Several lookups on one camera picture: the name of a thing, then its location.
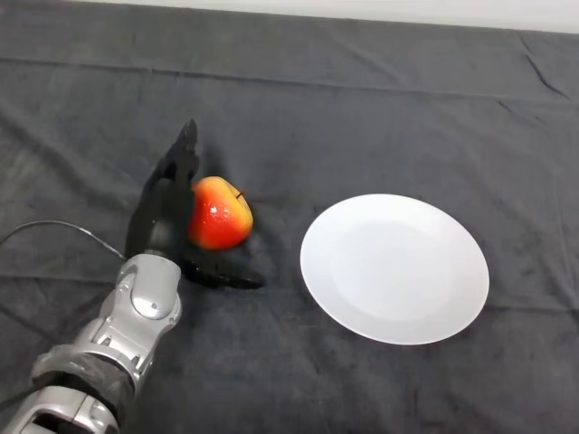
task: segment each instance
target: white wall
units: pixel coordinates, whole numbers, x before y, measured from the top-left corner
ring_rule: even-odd
[[[579,33],[579,0],[100,0],[269,14]]]

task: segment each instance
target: red apple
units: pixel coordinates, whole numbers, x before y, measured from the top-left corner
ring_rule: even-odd
[[[189,239],[204,249],[230,249],[247,238],[253,216],[242,193],[219,176],[193,186],[195,208]]]

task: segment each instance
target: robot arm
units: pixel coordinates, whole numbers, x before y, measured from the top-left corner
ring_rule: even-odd
[[[148,179],[128,226],[114,290],[72,344],[36,361],[31,394],[6,434],[116,434],[141,389],[160,338],[181,316],[182,272],[210,287],[258,288],[258,279],[214,276],[184,260],[199,166],[193,120]]]

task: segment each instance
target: cable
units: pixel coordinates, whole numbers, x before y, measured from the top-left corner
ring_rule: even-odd
[[[117,249],[112,247],[106,241],[97,237],[91,231],[87,231],[86,229],[82,228],[81,226],[77,226],[76,224],[72,224],[72,223],[68,223],[68,222],[62,222],[60,220],[37,220],[35,222],[28,222],[28,223],[21,224],[20,226],[16,226],[14,229],[12,229],[10,232],[8,232],[4,237],[0,238],[0,246],[2,244],[4,244],[6,241],[8,241],[8,239],[10,239],[13,235],[15,235],[19,231],[22,231],[22,230],[27,229],[27,228],[31,228],[33,226],[50,225],[50,224],[57,225],[57,226],[65,226],[67,228],[76,229],[77,231],[80,231],[80,232],[84,233],[85,235],[91,237],[98,244],[100,244],[102,247],[104,247],[108,251],[111,251],[112,253],[117,255],[119,258],[121,258],[123,260],[127,260],[127,258],[125,258],[125,255],[123,255],[120,251],[118,251]]]

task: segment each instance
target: white plate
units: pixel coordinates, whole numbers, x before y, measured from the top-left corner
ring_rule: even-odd
[[[489,269],[477,242],[428,203],[369,194],[337,203],[311,224],[301,272],[338,323],[389,344],[428,344],[477,317]]]

